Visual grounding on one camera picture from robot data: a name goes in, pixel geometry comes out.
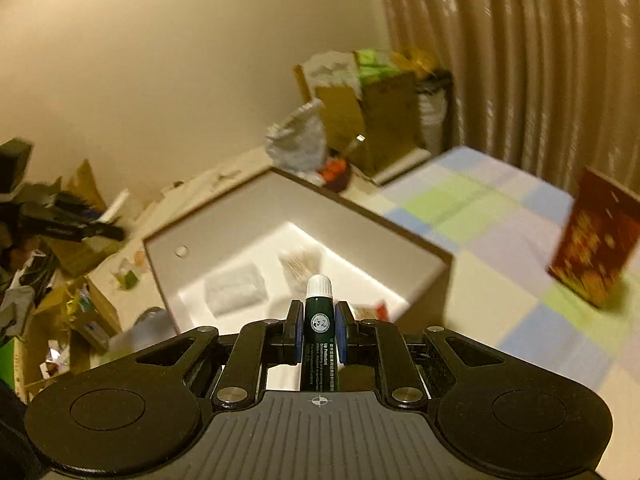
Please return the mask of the clear floss pick box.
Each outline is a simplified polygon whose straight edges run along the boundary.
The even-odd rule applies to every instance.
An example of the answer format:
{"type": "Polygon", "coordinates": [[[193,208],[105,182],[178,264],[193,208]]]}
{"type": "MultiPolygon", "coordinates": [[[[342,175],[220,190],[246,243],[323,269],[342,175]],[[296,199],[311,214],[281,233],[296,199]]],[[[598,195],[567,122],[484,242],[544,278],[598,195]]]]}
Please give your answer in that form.
{"type": "Polygon", "coordinates": [[[254,307],[268,299],[262,272],[252,262],[210,274],[204,290],[207,307],[215,316],[254,307]]]}

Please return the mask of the checkered tablecloth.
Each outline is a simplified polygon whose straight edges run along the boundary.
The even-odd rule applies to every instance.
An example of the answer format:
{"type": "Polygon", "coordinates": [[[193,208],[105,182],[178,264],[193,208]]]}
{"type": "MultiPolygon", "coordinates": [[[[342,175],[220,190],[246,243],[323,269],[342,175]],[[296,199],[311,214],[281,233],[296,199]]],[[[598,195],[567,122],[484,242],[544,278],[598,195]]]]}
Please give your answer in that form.
{"type": "Polygon", "coordinates": [[[547,266],[572,198],[470,148],[455,148],[375,191],[364,206],[454,256],[453,330],[581,382],[614,430],[598,471],[639,475],[639,263],[608,310],[552,280],[547,266]]]}

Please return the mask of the large white cardboard box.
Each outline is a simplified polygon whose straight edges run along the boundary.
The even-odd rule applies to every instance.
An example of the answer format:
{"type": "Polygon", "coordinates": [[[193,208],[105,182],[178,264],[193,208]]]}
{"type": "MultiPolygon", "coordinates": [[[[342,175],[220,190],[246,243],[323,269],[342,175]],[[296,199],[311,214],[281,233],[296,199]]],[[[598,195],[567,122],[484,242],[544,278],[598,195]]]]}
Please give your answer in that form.
{"type": "Polygon", "coordinates": [[[442,324],[449,252],[334,193],[270,169],[208,200],[147,237],[144,248],[178,332],[213,325],[223,334],[262,318],[284,318],[292,299],[284,256],[304,249],[320,257],[319,273],[335,300],[354,307],[384,304],[406,333],[442,324]],[[211,304],[213,281],[257,270],[265,299],[236,310],[211,304]]]}

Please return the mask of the dark green tube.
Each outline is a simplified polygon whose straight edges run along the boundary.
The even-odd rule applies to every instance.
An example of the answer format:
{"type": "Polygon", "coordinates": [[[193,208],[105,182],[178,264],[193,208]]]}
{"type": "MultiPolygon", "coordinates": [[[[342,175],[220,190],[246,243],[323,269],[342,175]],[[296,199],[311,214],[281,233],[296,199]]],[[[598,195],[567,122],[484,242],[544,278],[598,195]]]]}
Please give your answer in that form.
{"type": "Polygon", "coordinates": [[[332,284],[322,274],[307,282],[303,326],[303,359],[300,390],[337,390],[335,306],[332,284]]]}

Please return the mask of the brown cardboard boxes pile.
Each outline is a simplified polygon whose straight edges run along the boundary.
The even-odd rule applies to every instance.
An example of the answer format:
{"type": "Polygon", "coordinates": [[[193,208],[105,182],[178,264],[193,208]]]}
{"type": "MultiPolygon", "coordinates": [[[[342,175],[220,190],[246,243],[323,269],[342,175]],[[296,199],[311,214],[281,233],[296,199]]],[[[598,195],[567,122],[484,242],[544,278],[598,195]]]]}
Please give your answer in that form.
{"type": "Polygon", "coordinates": [[[326,142],[363,174],[375,177],[415,151],[442,152],[452,85],[449,70],[420,50],[407,55],[354,51],[361,99],[351,88],[319,88],[326,142]]]}

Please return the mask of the cluttered pile of items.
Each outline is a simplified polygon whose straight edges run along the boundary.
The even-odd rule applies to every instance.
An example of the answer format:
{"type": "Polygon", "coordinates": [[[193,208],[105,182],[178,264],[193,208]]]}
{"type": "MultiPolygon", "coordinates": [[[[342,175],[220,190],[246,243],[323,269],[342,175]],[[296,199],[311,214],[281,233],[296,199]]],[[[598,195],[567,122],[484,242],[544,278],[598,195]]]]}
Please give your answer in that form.
{"type": "Polygon", "coordinates": [[[1,344],[26,340],[37,304],[62,268],[52,246],[86,240],[120,243],[126,230],[55,182],[26,183],[32,144],[13,138],[1,144],[1,344]]]}

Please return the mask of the silver plastic bag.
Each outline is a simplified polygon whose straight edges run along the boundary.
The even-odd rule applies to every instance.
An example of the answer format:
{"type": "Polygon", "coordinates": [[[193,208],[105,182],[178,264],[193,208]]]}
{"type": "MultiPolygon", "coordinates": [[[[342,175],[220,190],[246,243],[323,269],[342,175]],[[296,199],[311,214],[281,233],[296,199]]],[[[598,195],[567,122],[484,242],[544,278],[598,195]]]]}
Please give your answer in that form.
{"type": "Polygon", "coordinates": [[[319,99],[300,106],[280,124],[267,129],[266,153],[273,166],[292,174],[308,174],[326,161],[326,132],[319,99]]]}

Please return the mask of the red snack packet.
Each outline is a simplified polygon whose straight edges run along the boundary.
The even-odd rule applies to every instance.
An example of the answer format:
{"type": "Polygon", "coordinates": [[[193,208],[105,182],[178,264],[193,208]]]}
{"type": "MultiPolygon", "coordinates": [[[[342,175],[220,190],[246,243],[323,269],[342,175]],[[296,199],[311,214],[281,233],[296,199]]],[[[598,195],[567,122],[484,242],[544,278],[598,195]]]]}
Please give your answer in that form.
{"type": "Polygon", "coordinates": [[[377,304],[356,304],[356,306],[352,306],[352,315],[357,321],[377,320],[388,322],[390,320],[385,301],[380,301],[377,304]]]}

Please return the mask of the cotton swab bundle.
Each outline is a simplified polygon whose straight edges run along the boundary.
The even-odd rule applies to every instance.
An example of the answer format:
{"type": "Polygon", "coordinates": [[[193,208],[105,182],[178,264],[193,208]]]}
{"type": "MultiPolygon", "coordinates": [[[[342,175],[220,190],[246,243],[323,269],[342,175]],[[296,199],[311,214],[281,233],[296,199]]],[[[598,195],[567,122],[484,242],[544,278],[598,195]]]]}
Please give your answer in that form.
{"type": "Polygon", "coordinates": [[[318,246],[297,246],[278,255],[285,281],[292,288],[304,287],[307,281],[319,274],[322,250],[318,246]]]}

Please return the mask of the red gift box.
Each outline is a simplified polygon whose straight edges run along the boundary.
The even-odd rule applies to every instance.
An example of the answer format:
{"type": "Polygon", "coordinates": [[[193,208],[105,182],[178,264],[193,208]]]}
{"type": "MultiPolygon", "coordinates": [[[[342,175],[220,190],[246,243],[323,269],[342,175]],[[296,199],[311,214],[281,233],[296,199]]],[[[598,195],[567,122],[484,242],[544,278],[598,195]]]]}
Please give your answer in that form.
{"type": "Polygon", "coordinates": [[[548,273],[595,308],[620,284],[639,241],[639,195],[587,168],[548,273]]]}

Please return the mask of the brown curtain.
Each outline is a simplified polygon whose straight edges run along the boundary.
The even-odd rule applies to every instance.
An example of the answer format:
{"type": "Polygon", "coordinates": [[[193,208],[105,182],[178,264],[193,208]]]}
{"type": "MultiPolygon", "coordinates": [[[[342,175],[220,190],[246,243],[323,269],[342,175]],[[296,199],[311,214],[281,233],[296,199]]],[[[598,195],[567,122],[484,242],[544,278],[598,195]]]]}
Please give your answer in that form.
{"type": "Polygon", "coordinates": [[[573,191],[639,185],[639,0],[383,0],[390,40],[452,75],[449,141],[573,191]]]}

